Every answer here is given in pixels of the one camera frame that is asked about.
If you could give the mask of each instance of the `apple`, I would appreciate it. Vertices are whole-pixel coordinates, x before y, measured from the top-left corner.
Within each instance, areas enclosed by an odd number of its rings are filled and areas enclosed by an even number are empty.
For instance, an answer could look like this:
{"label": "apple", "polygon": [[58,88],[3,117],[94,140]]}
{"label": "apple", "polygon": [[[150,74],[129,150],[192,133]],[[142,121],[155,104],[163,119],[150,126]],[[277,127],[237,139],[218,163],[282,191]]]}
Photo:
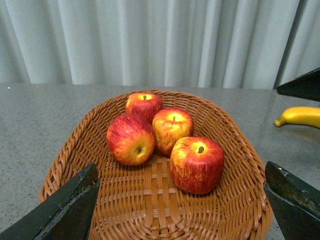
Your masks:
{"label": "apple", "polygon": [[159,96],[138,92],[129,96],[125,105],[125,112],[137,114],[152,124],[155,114],[163,108],[164,103]]}
{"label": "apple", "polygon": [[124,165],[144,163],[156,147],[151,124],[131,113],[115,117],[106,132],[107,146],[113,157]]}
{"label": "apple", "polygon": [[155,114],[152,128],[156,136],[156,149],[170,155],[178,139],[194,135],[194,120],[186,110],[169,107]]}
{"label": "apple", "polygon": [[206,137],[183,137],[170,156],[170,175],[185,192],[207,194],[218,185],[225,167],[225,151]]}

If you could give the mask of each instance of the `black object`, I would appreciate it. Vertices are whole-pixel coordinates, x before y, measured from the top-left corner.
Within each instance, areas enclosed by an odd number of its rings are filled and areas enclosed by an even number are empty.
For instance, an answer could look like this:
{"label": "black object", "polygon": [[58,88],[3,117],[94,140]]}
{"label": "black object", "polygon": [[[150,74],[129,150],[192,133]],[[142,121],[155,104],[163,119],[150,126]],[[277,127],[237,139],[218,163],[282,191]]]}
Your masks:
{"label": "black object", "polygon": [[286,240],[320,239],[320,191],[268,161],[264,190]]}
{"label": "black object", "polygon": [[320,67],[276,88],[278,94],[320,101]]}
{"label": "black object", "polygon": [[0,233],[0,240],[87,240],[99,185],[97,166],[91,163]]}

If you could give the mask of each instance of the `wicker basket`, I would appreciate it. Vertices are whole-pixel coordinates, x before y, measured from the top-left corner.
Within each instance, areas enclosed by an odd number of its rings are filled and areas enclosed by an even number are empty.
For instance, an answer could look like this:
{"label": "wicker basket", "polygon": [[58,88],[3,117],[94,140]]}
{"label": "wicker basket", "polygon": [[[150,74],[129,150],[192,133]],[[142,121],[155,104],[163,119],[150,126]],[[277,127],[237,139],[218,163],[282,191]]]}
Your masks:
{"label": "wicker basket", "polygon": [[265,166],[231,117],[214,103],[183,92],[153,93],[164,107],[187,110],[194,135],[217,141],[225,151],[218,187],[206,195],[184,193],[172,182],[169,161],[154,153],[143,165],[124,166],[111,156],[106,132],[125,111],[131,93],[93,108],[75,128],[53,162],[40,191],[43,202],[86,165],[101,178],[89,239],[264,239],[273,212],[263,189]]}

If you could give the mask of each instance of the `table surface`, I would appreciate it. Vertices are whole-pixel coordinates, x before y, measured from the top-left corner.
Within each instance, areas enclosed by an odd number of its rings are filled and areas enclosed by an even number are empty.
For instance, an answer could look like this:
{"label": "table surface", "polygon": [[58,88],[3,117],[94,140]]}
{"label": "table surface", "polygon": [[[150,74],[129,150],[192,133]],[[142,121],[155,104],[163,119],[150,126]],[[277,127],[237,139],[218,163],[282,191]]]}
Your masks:
{"label": "table surface", "polygon": [[[276,127],[290,107],[319,107],[317,101],[275,90],[106,85],[0,84],[0,232],[39,204],[40,188],[62,145],[94,107],[138,90],[190,93],[214,102],[235,121],[264,165],[287,169],[320,189],[320,130]],[[284,240],[276,219],[266,240]]]}

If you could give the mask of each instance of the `yellow banana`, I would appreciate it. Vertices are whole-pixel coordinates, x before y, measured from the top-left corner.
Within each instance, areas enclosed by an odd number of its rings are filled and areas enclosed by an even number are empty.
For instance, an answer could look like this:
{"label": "yellow banana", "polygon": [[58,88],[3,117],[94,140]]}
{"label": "yellow banana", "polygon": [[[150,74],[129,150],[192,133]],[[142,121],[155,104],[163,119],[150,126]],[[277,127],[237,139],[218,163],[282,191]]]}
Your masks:
{"label": "yellow banana", "polygon": [[274,121],[274,124],[277,127],[284,124],[299,124],[320,128],[320,108],[310,106],[288,108]]}

